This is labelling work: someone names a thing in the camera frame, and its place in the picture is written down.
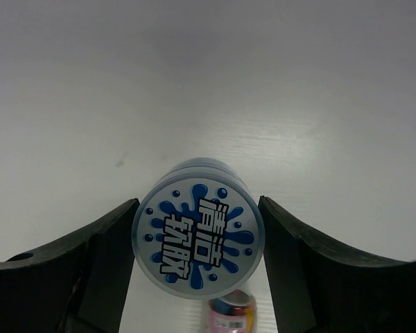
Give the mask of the pink clear tube case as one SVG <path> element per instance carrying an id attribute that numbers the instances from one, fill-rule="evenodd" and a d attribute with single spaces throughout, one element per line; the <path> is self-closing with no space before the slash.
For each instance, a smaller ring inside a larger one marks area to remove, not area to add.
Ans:
<path id="1" fill-rule="evenodd" d="M 201 332 L 256 332 L 257 302 L 247 286 L 204 301 Z"/>

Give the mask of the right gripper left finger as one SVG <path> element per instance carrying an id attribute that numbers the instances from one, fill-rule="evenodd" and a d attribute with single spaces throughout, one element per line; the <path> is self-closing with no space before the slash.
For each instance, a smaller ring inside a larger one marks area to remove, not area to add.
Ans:
<path id="1" fill-rule="evenodd" d="M 130 199 L 93 223 L 0 262 L 0 332 L 118 332 L 138 207 Z"/>

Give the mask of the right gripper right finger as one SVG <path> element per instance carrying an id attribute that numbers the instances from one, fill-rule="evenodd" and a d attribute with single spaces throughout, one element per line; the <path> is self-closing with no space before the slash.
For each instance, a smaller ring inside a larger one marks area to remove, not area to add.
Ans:
<path id="1" fill-rule="evenodd" d="M 416 332 L 416 261 L 348 246 L 261 197 L 279 332 Z"/>

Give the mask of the blue slime jar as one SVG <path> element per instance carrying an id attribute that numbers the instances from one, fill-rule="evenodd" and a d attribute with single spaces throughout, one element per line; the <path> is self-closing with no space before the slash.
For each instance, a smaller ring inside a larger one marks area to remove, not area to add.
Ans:
<path id="1" fill-rule="evenodd" d="M 160 289 L 208 300 L 242 287 L 261 261 L 263 218 L 225 163 L 186 160 L 159 179 L 132 224 L 137 264 Z"/>

